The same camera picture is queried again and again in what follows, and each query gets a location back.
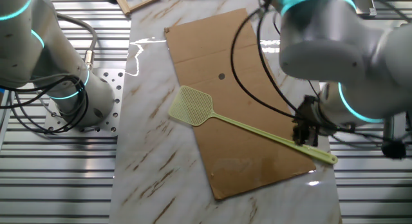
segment metal grating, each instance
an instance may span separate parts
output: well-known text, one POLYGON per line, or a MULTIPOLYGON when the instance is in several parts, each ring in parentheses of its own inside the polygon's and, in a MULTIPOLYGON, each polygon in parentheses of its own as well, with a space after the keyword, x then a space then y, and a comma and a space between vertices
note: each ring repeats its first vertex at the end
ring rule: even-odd
MULTIPOLYGON (((125 68, 131 21, 117 5, 103 0, 52 1, 58 12, 96 28, 100 40, 95 68, 125 68)), ((412 3, 395 5, 412 17, 412 3)), ((398 19, 378 3, 377 10, 376 19, 398 19)), ((84 56, 91 35, 66 21, 60 24, 84 56)), ((40 103, 28 107, 27 112, 35 121, 44 122, 46 111, 40 103)), ((380 133, 382 127, 369 126, 364 131, 380 133)), ((341 137, 354 144, 364 142, 341 137)), ((51 142, 26 131, 10 117, 0 151, 0 223, 108 223, 116 144, 115 139, 51 142)), ((343 223, 412 223, 410 160, 388 160, 379 150, 354 149, 334 140, 331 148, 340 158, 335 175, 343 223)))
MULTIPOLYGON (((96 29, 95 68, 125 68, 130 20, 118 5, 104 0, 52 1, 57 12, 96 29)), ((84 57, 91 35, 66 21, 60 25, 84 57)), ((26 111, 44 123, 46 110, 40 102, 26 111)), ((116 146, 116 138, 51 141, 27 131, 12 115, 0 151, 0 223, 108 223, 116 146)))

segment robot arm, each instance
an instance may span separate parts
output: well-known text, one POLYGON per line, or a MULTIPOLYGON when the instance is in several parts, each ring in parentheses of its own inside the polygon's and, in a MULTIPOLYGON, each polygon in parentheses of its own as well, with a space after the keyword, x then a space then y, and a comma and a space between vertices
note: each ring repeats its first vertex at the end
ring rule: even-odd
POLYGON ((31 3, 32 0, 0 0, 0 85, 25 85, 42 52, 42 43, 32 30, 31 3))
POLYGON ((299 107, 305 117, 321 127, 354 128, 412 107, 411 25, 370 28, 358 18, 352 0, 272 4, 282 15, 282 70, 299 79, 328 82, 320 101, 306 100, 299 107))
MULTIPOLYGON (((101 122, 114 104, 110 85, 93 74, 64 36, 50 0, 0 0, 0 72, 0 85, 9 88, 19 88, 34 76, 46 77, 35 82, 37 87, 58 81, 61 77, 50 76, 61 73, 78 77, 88 94, 88 110, 79 126, 101 122)), ((78 94, 72 82, 47 92, 62 114, 85 110, 78 94)))

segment wooden frame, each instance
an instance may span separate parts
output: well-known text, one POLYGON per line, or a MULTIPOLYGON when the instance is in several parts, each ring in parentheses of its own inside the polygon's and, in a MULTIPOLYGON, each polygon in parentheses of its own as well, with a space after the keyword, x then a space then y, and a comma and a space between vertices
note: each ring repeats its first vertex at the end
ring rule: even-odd
POLYGON ((133 7, 129 7, 129 4, 127 3, 126 0, 117 0, 118 5, 120 6, 120 8, 122 9, 123 13, 125 15, 129 15, 130 12, 137 10, 145 5, 148 5, 150 3, 153 3, 155 1, 158 0, 142 0, 142 2, 138 5, 134 5, 133 7))

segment black cable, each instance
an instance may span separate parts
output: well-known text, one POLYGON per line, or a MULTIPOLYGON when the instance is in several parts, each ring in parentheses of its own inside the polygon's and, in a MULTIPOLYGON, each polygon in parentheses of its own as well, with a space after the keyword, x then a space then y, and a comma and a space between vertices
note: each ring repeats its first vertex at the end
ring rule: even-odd
MULTIPOLYGON (((265 107, 267 107, 267 108, 269 108, 269 109, 271 109, 271 110, 273 110, 273 111, 276 111, 276 112, 278 112, 278 113, 280 113, 280 114, 282 114, 282 115, 285 115, 285 116, 287 116, 287 117, 294 118, 294 119, 299 119, 299 120, 305 120, 305 121, 309 122, 310 124, 315 124, 314 122, 312 122, 311 120, 309 120, 309 119, 307 119, 307 118, 305 118, 305 117, 296 117, 296 116, 290 115, 290 114, 288 114, 288 113, 285 113, 284 111, 280 111, 279 109, 277 109, 277 108, 275 108, 275 107, 272 107, 272 106, 264 103, 263 101, 261 101, 260 99, 258 99, 257 97, 255 97, 253 94, 251 94, 251 92, 249 92, 249 91, 244 87, 244 85, 242 85, 242 83, 241 83, 240 80, 238 79, 238 76, 236 75, 236 70, 234 69, 234 59, 233 59, 233 57, 234 57, 234 46, 235 46, 235 44, 236 44, 237 38, 238 38, 238 36, 239 36, 239 33, 240 33, 240 31, 243 29, 243 27, 245 26, 245 24, 246 24, 254 15, 256 15, 260 10, 261 10, 261 8, 258 8, 257 10, 255 10, 253 13, 251 13, 251 14, 242 22, 242 24, 241 24, 240 27, 238 28, 238 31, 236 32, 235 37, 234 37, 234 39, 233 39, 232 48, 230 49, 230 65, 231 65, 231 67, 232 67, 232 73, 233 73, 233 75, 234 75, 234 78, 236 79, 236 82, 239 84, 239 86, 242 88, 242 90, 243 90, 247 95, 249 95, 250 97, 252 97, 255 101, 259 102, 261 105, 263 105, 263 106, 265 106, 265 107)), ((260 39, 257 40, 257 43, 258 43, 258 47, 260 48, 260 39)), ((261 62, 262 62, 262 65, 266 66, 266 63, 265 63, 264 59, 263 59, 261 62)), ((382 139, 382 140, 387 141, 387 142, 394 142, 394 140, 392 140, 392 139, 390 139, 390 138, 386 138, 386 137, 382 137, 382 136, 377 136, 377 135, 372 135, 372 134, 356 133, 354 130, 351 130, 351 129, 343 129, 343 128, 336 128, 336 127, 333 128, 333 127, 329 127, 329 126, 328 126, 328 127, 323 126, 323 128, 331 129, 332 131, 339 131, 339 132, 350 133, 350 134, 354 134, 354 135, 361 135, 361 136, 363 136, 363 137, 365 137, 365 138, 367 138, 367 137, 372 137, 372 138, 379 138, 379 139, 382 139)))
POLYGON ((279 34, 279 36, 281 35, 281 32, 279 31, 279 28, 277 28, 277 24, 276 24, 276 17, 277 17, 278 13, 275 13, 275 16, 273 17, 273 25, 275 26, 275 29, 277 31, 277 34, 279 34))
MULTIPOLYGON (((63 132, 67 132, 71 129, 73 129, 86 115, 87 110, 88 110, 88 106, 89 106, 89 100, 88 100, 88 96, 84 87, 84 84, 82 82, 80 82, 80 84, 77 86, 77 88, 80 92, 78 93, 78 99, 77 99, 77 103, 78 104, 82 104, 82 100, 86 99, 86 107, 85 110, 82 114, 82 116, 77 120, 76 123, 74 123, 74 121, 76 120, 76 118, 78 117, 78 114, 80 113, 80 109, 81 109, 81 105, 78 106, 77 110, 75 111, 75 114, 73 115, 73 118, 67 122, 64 126, 56 129, 56 130, 48 130, 45 129, 43 127, 41 127, 39 124, 35 123, 26 113, 26 111, 24 110, 24 108, 21 106, 20 109, 23 112, 23 115, 25 116, 25 118, 27 118, 32 124, 34 124, 35 126, 37 126, 39 129, 32 129, 30 127, 28 127, 18 116, 17 113, 15 112, 15 109, 12 108, 13 114, 15 115, 16 119, 27 129, 29 129, 30 131, 33 131, 35 133, 42 133, 42 134, 55 134, 55 133, 63 133, 63 132)), ((18 96, 18 94, 16 93, 16 101, 18 104, 21 104, 20 98, 18 96)))
POLYGON ((232 41, 232 47, 230 48, 230 66, 232 67, 232 73, 233 76, 236 80, 236 82, 239 84, 240 88, 242 88, 242 90, 249 95, 251 98, 253 98, 256 102, 259 102, 261 105, 278 112, 279 114, 282 114, 284 116, 290 117, 290 118, 296 118, 295 116, 288 114, 284 111, 279 110, 278 108, 272 107, 271 105, 263 102, 262 100, 258 99, 256 96, 254 96, 253 94, 251 94, 251 92, 246 89, 246 87, 241 83, 241 81, 239 80, 238 74, 236 73, 236 70, 234 68, 234 47, 236 45, 236 41, 239 37, 240 31, 243 29, 243 27, 246 25, 246 23, 254 16, 256 15, 258 12, 260 12, 261 8, 256 9, 254 12, 252 12, 240 25, 240 27, 238 28, 238 31, 236 32, 233 41, 232 41))
POLYGON ((265 8, 265 11, 264 11, 263 15, 260 17, 259 23, 257 24, 257 31, 256 31, 257 50, 259 52, 260 61, 262 62, 263 69, 265 70, 265 73, 268 76, 270 83, 272 83, 273 87, 275 88, 275 90, 277 91, 279 96, 286 102, 286 104, 288 104, 288 106, 290 106, 295 111, 296 115, 299 115, 300 117, 303 117, 302 113, 285 97, 285 95, 279 89, 279 87, 277 86, 275 80, 273 79, 272 75, 270 74, 270 70, 269 70, 268 66, 266 65, 265 57, 263 56, 262 47, 260 45, 260 33, 261 33, 260 31, 261 31, 262 23, 263 23, 263 20, 265 19, 267 11, 268 11, 268 9, 265 8))
POLYGON ((331 137, 332 137, 333 139, 335 139, 336 141, 338 141, 339 143, 341 143, 341 144, 348 145, 348 146, 350 146, 350 147, 354 147, 354 148, 358 148, 358 149, 382 149, 382 147, 379 146, 378 143, 372 142, 372 141, 367 142, 366 144, 375 144, 376 147, 369 147, 369 146, 363 147, 363 146, 359 146, 359 145, 355 145, 355 144, 348 143, 348 142, 346 142, 346 141, 344 141, 344 140, 341 140, 340 138, 337 138, 335 135, 332 135, 331 137))
MULTIPOLYGON (((39 99, 40 97, 42 97, 44 94, 46 94, 49 90, 51 90, 51 89, 52 89, 54 86, 56 86, 58 83, 63 82, 63 81, 65 81, 65 80, 70 80, 70 77, 64 77, 63 79, 58 80, 57 82, 54 82, 54 83, 50 84, 50 85, 51 85, 51 86, 49 85, 50 87, 46 88, 46 89, 43 90, 41 93, 39 93, 36 97, 30 99, 29 101, 26 101, 26 102, 23 102, 22 104, 17 104, 17 105, 0 106, 0 109, 17 108, 17 107, 21 107, 21 106, 25 106, 25 105, 31 104, 32 102, 36 101, 37 99, 39 99)), ((12 89, 11 91, 14 91, 14 92, 19 92, 19 91, 29 92, 29 91, 33 91, 33 89, 13 89, 13 88, 11 88, 11 89, 12 89)))
POLYGON ((311 87, 312 90, 314 91, 317 99, 319 99, 319 101, 321 101, 321 98, 320 98, 319 94, 316 92, 316 90, 315 90, 315 88, 314 88, 314 85, 312 85, 312 82, 311 82, 310 80, 308 80, 308 82, 309 82, 310 87, 311 87))
POLYGON ((2 86, 2 85, 0 85, 0 88, 8 90, 8 91, 16 91, 16 92, 35 92, 35 91, 39 91, 41 89, 51 89, 50 87, 54 87, 57 84, 59 84, 60 82, 70 80, 71 77, 72 77, 71 75, 67 75, 67 76, 65 76, 65 77, 63 77, 63 78, 61 78, 61 79, 59 79, 59 80, 57 80, 53 83, 50 83, 49 85, 41 86, 41 87, 38 87, 38 88, 32 88, 32 89, 16 89, 16 88, 9 88, 7 86, 2 86))

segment marble surface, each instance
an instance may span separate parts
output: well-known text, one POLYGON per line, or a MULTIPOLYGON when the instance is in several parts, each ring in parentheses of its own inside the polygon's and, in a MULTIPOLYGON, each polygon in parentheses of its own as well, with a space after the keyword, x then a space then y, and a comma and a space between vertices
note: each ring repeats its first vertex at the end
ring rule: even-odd
MULTIPOLYGON (((192 129, 167 115, 179 84, 164 28, 257 7, 258 0, 161 0, 131 15, 110 223, 341 222, 333 167, 320 162, 306 175, 215 201, 192 129)), ((262 46, 281 89, 298 105, 313 92, 306 81, 279 69, 280 42, 272 18, 264 22, 262 46)), ((319 147, 329 151, 327 139, 320 139, 319 147)))

